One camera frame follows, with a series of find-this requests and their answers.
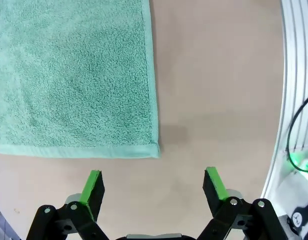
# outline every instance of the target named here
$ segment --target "green cloth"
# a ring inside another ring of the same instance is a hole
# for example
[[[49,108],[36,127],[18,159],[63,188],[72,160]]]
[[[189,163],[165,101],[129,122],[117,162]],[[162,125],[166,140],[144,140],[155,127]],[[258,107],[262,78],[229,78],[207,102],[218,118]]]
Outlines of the green cloth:
[[[0,153],[159,152],[149,0],[0,0]]]

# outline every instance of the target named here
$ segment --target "towel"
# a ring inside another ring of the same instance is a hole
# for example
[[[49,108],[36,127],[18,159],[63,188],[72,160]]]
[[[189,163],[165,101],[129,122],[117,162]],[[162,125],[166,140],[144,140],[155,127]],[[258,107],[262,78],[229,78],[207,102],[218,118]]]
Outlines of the towel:
[[[0,153],[159,156],[149,0],[0,0]]]

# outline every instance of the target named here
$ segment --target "green tape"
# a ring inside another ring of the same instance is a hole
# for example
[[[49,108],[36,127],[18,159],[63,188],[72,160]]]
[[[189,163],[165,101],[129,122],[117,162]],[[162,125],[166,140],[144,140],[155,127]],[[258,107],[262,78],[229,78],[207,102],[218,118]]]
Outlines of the green tape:
[[[85,187],[84,187],[82,194],[80,196],[80,199],[79,199],[79,202],[87,207],[89,214],[91,215],[92,219],[94,219],[94,217],[92,215],[92,211],[91,211],[90,206],[89,206],[89,199],[90,199],[92,190],[95,186],[96,180],[98,179],[100,173],[101,172],[99,170],[92,170],[90,172],[89,177],[87,179],[87,182],[85,184]]]
[[[209,166],[206,168],[206,171],[214,185],[218,199],[226,200],[229,197],[229,193],[226,190],[216,167]]]

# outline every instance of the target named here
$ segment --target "teal towel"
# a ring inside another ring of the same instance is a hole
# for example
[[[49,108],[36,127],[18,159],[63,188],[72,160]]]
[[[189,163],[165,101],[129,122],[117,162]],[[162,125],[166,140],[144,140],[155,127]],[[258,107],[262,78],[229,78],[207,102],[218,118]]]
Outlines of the teal towel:
[[[159,152],[149,0],[0,0],[0,153]]]

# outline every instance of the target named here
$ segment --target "screw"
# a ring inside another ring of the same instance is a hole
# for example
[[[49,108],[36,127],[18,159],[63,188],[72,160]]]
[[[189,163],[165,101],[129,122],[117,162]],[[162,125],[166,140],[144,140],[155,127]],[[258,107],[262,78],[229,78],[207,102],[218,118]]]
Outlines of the screw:
[[[72,210],[75,210],[77,208],[78,208],[78,206],[76,204],[73,204],[72,206],[70,206],[70,209],[72,209]]]
[[[259,202],[257,203],[257,205],[259,205],[261,208],[264,208],[265,203],[264,203],[263,201],[259,201]]]
[[[238,201],[237,201],[235,198],[232,198],[232,199],[229,201],[229,203],[235,206],[236,204],[238,204]]]

